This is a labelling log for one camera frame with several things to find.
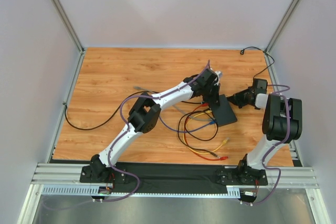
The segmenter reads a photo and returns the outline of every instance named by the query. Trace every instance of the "metal floor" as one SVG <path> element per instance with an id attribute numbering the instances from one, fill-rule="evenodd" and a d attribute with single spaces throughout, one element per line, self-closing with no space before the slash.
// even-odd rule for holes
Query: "metal floor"
<path id="1" fill-rule="evenodd" d="M 264 198 L 268 189 L 260 189 Z M 256 207 L 240 205 L 236 199 L 146 198 L 131 197 L 117 202 L 88 203 L 64 211 L 51 208 L 75 205 L 90 199 L 86 196 L 42 196 L 34 224 L 313 224 L 313 215 L 304 189 L 277 189 L 264 204 Z"/>

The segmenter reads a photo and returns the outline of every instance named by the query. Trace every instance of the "black cable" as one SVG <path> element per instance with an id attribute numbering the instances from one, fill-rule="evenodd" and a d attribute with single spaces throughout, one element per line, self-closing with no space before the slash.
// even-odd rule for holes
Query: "black cable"
<path id="1" fill-rule="evenodd" d="M 143 93 L 143 91 L 139 91 L 139 92 L 133 93 L 133 94 L 129 95 L 128 97 L 131 97 L 132 95 L 140 94 L 140 93 Z M 112 114 L 112 115 L 111 115 L 105 122 L 103 122 L 103 123 L 101 123 L 101 124 L 99 124 L 99 125 L 97 125 L 97 126 L 95 126 L 95 127 L 92 127 L 92 128 L 79 128 L 79 127 L 77 127 L 77 126 L 74 126 L 72 123 L 70 123 L 70 121 L 69 121 L 69 119 L 68 119 L 68 117 L 67 117 L 68 105 L 67 105 L 66 103 L 64 103 L 64 105 L 65 105 L 65 110 L 64 110 L 65 120 L 68 122 L 68 124 L 69 124 L 71 127 L 75 128 L 75 129 L 78 129 L 78 130 L 81 130 L 81 131 L 92 131 L 92 130 L 94 130 L 94 129 L 97 129 L 97 128 L 99 128 L 99 127 L 101 127 L 101 126 L 107 124 L 107 123 L 114 117 L 114 115 L 117 113 L 117 111 L 120 109 L 120 106 L 121 106 L 121 104 L 120 104 L 120 105 L 118 106 L 118 108 L 114 111 L 114 113 L 113 113 L 113 114 Z"/>
<path id="2" fill-rule="evenodd" d="M 203 104 L 202 102 L 186 102 L 186 101 L 181 101 L 181 102 L 183 102 L 183 103 L 189 103 L 189 104 Z"/>
<path id="3" fill-rule="evenodd" d="M 264 72 L 266 69 L 268 69 L 270 66 L 272 66 L 272 65 L 275 63 L 275 59 L 274 59 L 271 55 L 269 55 L 268 53 L 266 53 L 264 50 L 262 50 L 262 49 L 260 49 L 260 48 L 258 48 L 258 47 L 246 47 L 246 48 L 244 48 L 244 49 L 242 49 L 242 50 L 240 51 L 240 54 L 243 55 L 244 52 L 245 52 L 245 50 L 246 50 L 246 49 L 249 49 L 249 48 L 254 48 L 254 49 L 260 50 L 260 51 L 262 51 L 264 54 L 266 54 L 267 57 L 269 57 L 269 58 L 271 58 L 271 59 L 273 60 L 273 62 L 272 62 L 270 65 L 268 65 L 268 66 L 265 67 L 262 71 L 260 71 L 259 73 L 256 73 L 256 74 L 253 76 L 253 79 L 255 79 L 255 77 L 256 77 L 257 75 L 261 74 L 261 73 Z"/>
<path id="4" fill-rule="evenodd" d="M 206 149 L 201 149 L 201 148 L 194 148 L 194 147 L 191 147 L 190 145 L 184 143 L 184 142 L 182 141 L 181 137 L 180 137 L 180 126 L 181 126 L 181 121 L 182 121 L 182 119 L 183 119 L 185 116 L 193 115 L 193 114 L 196 114 L 196 113 L 202 113 L 202 112 L 207 111 L 207 110 L 193 111 L 193 112 L 190 112 L 190 113 L 187 113 L 187 114 L 183 115 L 183 116 L 180 118 L 179 123 L 178 123 L 178 125 L 177 125 L 177 137 L 178 137 L 178 139 L 180 140 L 180 142 L 181 142 L 182 144 L 184 144 L 185 146 L 187 146 L 187 147 L 189 147 L 189 148 L 191 148 L 191 149 L 193 149 L 193 150 L 196 150 L 196 151 L 203 151 L 203 152 L 208 152 L 208 153 L 210 153 L 211 155 L 213 155 L 213 156 L 215 156 L 215 157 L 218 157 L 215 153 L 213 153 L 213 152 L 211 152 L 211 151 L 208 151 L 208 150 L 206 150 Z"/>
<path id="5" fill-rule="evenodd" d="M 188 115 L 187 118 L 185 119 L 185 121 L 184 121 L 184 128 L 185 128 L 185 131 L 186 131 L 190 136 L 192 136 L 193 138 L 195 138 L 195 139 L 197 139 L 197 140 L 200 140 L 200 141 L 207 142 L 207 141 L 210 141 L 210 140 L 212 140 L 212 139 L 214 139 L 214 138 L 216 137 L 216 135 L 217 135 L 217 133 L 218 133 L 218 124 L 216 123 L 215 119 L 212 118 L 208 113 L 205 113 L 205 114 L 206 114 L 207 116 L 209 116 L 209 117 L 215 122 L 215 124 L 216 124 L 216 132 L 215 132 L 215 134 L 214 134 L 211 138 L 209 138 L 209 139 L 202 139 L 202 138 L 199 138 L 199 137 L 197 137 L 197 136 L 194 136 L 191 132 L 188 131 L 188 129 L 187 129 L 187 127 L 186 127 L 186 124 L 187 124 L 187 119 L 188 119 L 191 115 Z"/>
<path id="6" fill-rule="evenodd" d="M 189 103 L 189 104 L 202 104 L 202 102 L 186 102 L 186 101 L 182 101 L 183 103 Z"/>

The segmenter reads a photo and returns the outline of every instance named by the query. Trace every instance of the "power cord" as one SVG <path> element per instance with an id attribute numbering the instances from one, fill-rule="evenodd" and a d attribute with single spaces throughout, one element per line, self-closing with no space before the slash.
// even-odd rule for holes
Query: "power cord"
<path id="1" fill-rule="evenodd" d="M 260 71 L 259 73 L 256 73 L 256 74 L 253 76 L 253 79 L 255 79 L 255 77 L 256 77 L 257 75 L 261 74 L 261 73 L 264 72 L 266 69 L 270 68 L 270 67 L 275 63 L 275 59 L 274 59 L 271 55 L 269 55 L 266 51 L 264 51 L 264 50 L 262 50 L 262 49 L 260 49 L 260 48 L 258 48 L 258 47 L 246 47 L 246 48 L 243 48 L 243 49 L 240 51 L 240 54 L 241 54 L 241 55 L 244 55 L 245 50 L 246 50 L 246 49 L 249 49 L 249 48 L 257 49 L 257 50 L 262 51 L 264 54 L 266 54 L 267 57 L 271 58 L 272 61 L 273 61 L 270 65 L 268 65 L 267 67 L 265 67 L 262 71 Z"/>
<path id="2" fill-rule="evenodd" d="M 133 94 L 129 95 L 128 97 L 131 97 L 131 96 L 133 96 L 133 95 L 135 95 L 135 94 L 140 94 L 140 93 L 143 93 L 143 91 L 139 91 L 139 92 L 133 93 Z M 121 105 L 119 105 L 118 108 L 113 112 L 113 114 L 112 114 L 112 115 L 111 115 L 105 122 L 103 122 L 103 123 L 101 123 L 101 124 L 99 124 L 99 125 L 97 125 L 97 126 L 95 126 L 95 127 L 92 127 L 92 128 L 80 128 L 80 127 L 77 127 L 77 126 L 73 125 L 73 124 L 69 121 L 68 116 L 67 116 L 68 104 L 64 102 L 63 105 L 65 106 L 65 109 L 64 109 L 64 117 L 65 117 L 65 120 L 68 122 L 68 124 L 69 124 L 71 127 L 75 128 L 75 129 L 78 129 L 78 130 L 81 130 L 81 131 L 92 131 L 92 130 L 94 130 L 94 129 L 97 129 L 97 128 L 102 127 L 103 125 L 107 124 L 107 123 L 108 123 L 108 122 L 115 116 L 115 114 L 118 112 L 118 110 L 120 109 L 120 106 L 121 106 Z"/>

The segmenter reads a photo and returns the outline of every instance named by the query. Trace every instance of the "metal frame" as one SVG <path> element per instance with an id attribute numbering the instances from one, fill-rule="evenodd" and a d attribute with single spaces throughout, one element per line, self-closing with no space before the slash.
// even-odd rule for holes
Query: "metal frame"
<path id="1" fill-rule="evenodd" d="M 43 185 L 30 185 L 17 224 L 33 223 Z"/>
<path id="2" fill-rule="evenodd" d="M 320 189 L 306 189 L 311 211 L 316 223 L 331 224 Z"/>
<path id="3" fill-rule="evenodd" d="M 68 16 L 66 15 L 64 8 L 62 7 L 59 0 L 51 0 L 53 5 L 55 6 L 62 22 L 66 26 L 72 40 L 77 46 L 80 57 L 78 60 L 78 64 L 76 67 L 76 71 L 74 74 L 74 78 L 71 82 L 69 93 L 66 98 L 66 102 L 69 103 L 73 90 L 76 85 L 76 81 L 80 72 L 80 68 L 83 62 L 83 58 L 85 55 L 85 50 L 83 45 L 81 44 Z M 298 6 L 300 0 L 292 0 L 288 9 L 286 10 L 281 22 L 279 23 L 276 31 L 274 32 L 267 48 L 266 52 L 269 53 L 275 43 L 277 42 L 281 32 L 285 28 L 288 20 L 291 15 L 295 11 Z M 269 58 L 265 55 L 267 65 L 270 64 Z M 278 83 L 278 79 L 275 73 L 275 69 L 271 66 L 269 69 L 269 74 L 272 80 L 272 83 Z M 54 133 L 53 143 L 50 147 L 48 159 L 46 162 L 49 162 L 52 158 L 52 154 L 54 152 L 55 145 L 57 144 L 57 140 L 60 134 L 61 127 L 64 122 L 64 110 L 62 110 L 59 120 L 58 126 Z M 298 150 L 295 143 L 292 141 L 290 145 L 291 155 L 293 159 L 299 159 L 300 151 Z M 34 219 L 35 212 L 37 210 L 38 202 L 41 194 L 48 194 L 53 191 L 58 194 L 63 195 L 84 195 L 87 194 L 88 191 L 85 191 L 85 188 L 89 187 L 90 195 L 92 192 L 97 192 L 97 187 L 105 184 L 82 184 L 79 182 L 79 177 L 82 169 L 82 164 L 38 164 L 36 171 L 34 173 L 33 179 L 31 181 L 31 185 L 25 199 L 22 211 L 19 216 L 18 223 L 32 223 Z M 321 192 L 319 189 L 319 185 L 317 183 L 316 177 L 314 175 L 313 169 L 310 167 L 280 167 L 282 170 L 282 177 L 280 179 L 278 188 L 305 188 L 307 192 L 307 196 L 309 199 L 310 207 L 312 209 L 315 221 L 317 223 L 330 223 L 330 219 L 328 213 L 326 211 L 324 201 L 321 196 Z M 266 171 L 267 178 L 269 181 L 268 186 L 262 186 L 265 188 L 272 188 L 277 179 L 278 173 L 275 171 Z M 235 192 L 239 188 L 246 188 L 249 186 L 227 186 L 228 191 Z M 135 194 L 134 196 L 140 197 L 225 197 L 225 195 L 169 195 L 169 194 Z"/>
<path id="4" fill-rule="evenodd" d="M 79 52 L 83 53 L 84 47 L 83 47 L 82 43 L 80 42 L 80 40 L 79 40 L 71 22 L 70 22 L 67 14 L 65 13 L 64 8 L 61 5 L 61 2 L 59 0 L 51 0 L 51 1 L 54 4 L 54 7 L 55 7 L 56 11 L 58 12 L 59 17 L 62 19 L 64 25 L 66 26 L 73 42 L 75 43 L 75 45 L 78 48 Z"/>
<path id="5" fill-rule="evenodd" d="M 287 8 L 280 24 L 278 25 L 277 29 L 275 30 L 274 34 L 272 35 L 272 38 L 270 42 L 267 45 L 266 52 L 270 52 L 272 48 L 274 47 L 276 41 L 278 40 L 281 32 L 283 31 L 284 27 L 286 26 L 288 20 L 290 19 L 291 15 L 295 11 L 296 7 L 298 6 L 300 0 L 292 0 L 289 7 Z"/>
<path id="6" fill-rule="evenodd" d="M 82 164 L 38 164 L 34 172 L 31 184 L 33 185 L 87 185 L 79 182 L 82 171 Z M 314 171 L 311 167 L 280 167 L 281 178 L 278 188 L 312 188 L 317 189 Z M 268 186 L 273 188 L 278 177 L 278 172 L 274 170 L 266 171 Z M 104 186 L 103 183 L 92 183 L 91 186 Z M 234 188 L 246 188 L 251 186 L 228 186 Z"/>
<path id="7" fill-rule="evenodd" d="M 70 100 L 71 100 L 71 97 L 72 97 L 72 94 L 74 92 L 74 89 L 75 89 L 75 86 L 76 86 L 76 82 L 77 82 L 77 79 L 78 79 L 78 76 L 79 76 L 79 72 L 80 72 L 80 69 L 82 67 L 82 64 L 83 64 L 83 60 L 84 60 L 84 57 L 85 57 L 85 53 L 86 53 L 86 50 L 80 52 L 79 54 L 79 58 L 78 58 L 78 62 L 77 62 L 77 66 L 76 66 L 76 69 L 75 69 L 75 73 L 73 74 L 74 77 L 72 78 L 72 81 L 71 81 L 71 84 L 70 84 L 70 87 L 69 87 L 69 92 L 67 94 L 67 97 L 65 99 L 64 102 L 66 102 L 67 104 L 70 103 Z M 49 150 L 48 150 L 48 156 L 45 160 L 45 162 L 50 162 L 52 156 L 53 156 L 53 153 L 55 151 L 55 146 L 58 142 L 58 139 L 59 139 L 59 135 L 61 134 L 61 130 L 62 130 L 62 126 L 63 126 L 63 123 L 64 123 L 64 110 L 65 110 L 65 106 L 63 106 L 63 109 L 58 117 L 58 121 L 57 121 L 57 127 L 55 129 L 55 132 L 54 132 L 54 135 L 52 137 L 52 140 L 53 142 L 51 143 L 51 146 L 49 147 Z"/>

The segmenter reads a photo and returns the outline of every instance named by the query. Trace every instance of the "enclosure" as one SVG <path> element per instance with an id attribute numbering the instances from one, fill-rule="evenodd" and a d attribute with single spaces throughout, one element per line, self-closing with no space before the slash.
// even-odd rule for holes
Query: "enclosure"
<path id="1" fill-rule="evenodd" d="M 335 222 L 335 0 L 0 3 L 3 223 Z M 111 116 L 123 99 L 139 90 L 168 90 L 200 73 L 208 60 L 221 71 L 220 95 L 229 98 L 247 89 L 258 75 L 267 80 L 268 93 L 284 84 L 290 86 L 286 97 L 302 100 L 300 138 L 269 162 L 282 170 L 279 184 L 275 170 L 265 171 L 266 185 L 255 184 L 258 200 L 276 184 L 267 203 L 239 204 L 237 199 L 254 186 L 226 185 L 222 191 L 198 181 L 214 167 L 233 169 L 256 148 L 264 111 L 231 104 L 237 122 L 218 128 L 213 119 L 217 127 L 199 131 L 198 138 L 216 131 L 209 142 L 192 142 L 197 150 L 215 149 L 213 162 L 173 132 L 180 130 L 178 110 L 197 109 L 187 103 L 167 108 L 153 131 L 118 157 L 116 167 L 138 174 L 140 188 L 119 202 L 93 203 L 91 196 L 101 197 L 102 187 L 112 199 L 135 187 L 123 177 L 118 177 L 120 188 L 113 181 L 113 190 L 108 183 L 80 182 L 83 166 L 125 125 L 119 113 Z M 190 101 L 204 102 L 201 97 Z M 125 103 L 120 113 L 128 114 L 134 102 Z M 201 112 L 199 119 L 208 120 Z M 92 131 L 77 129 L 104 121 Z M 192 129 L 204 127 L 202 121 L 190 121 Z M 161 181 L 162 173 L 169 179 Z"/>

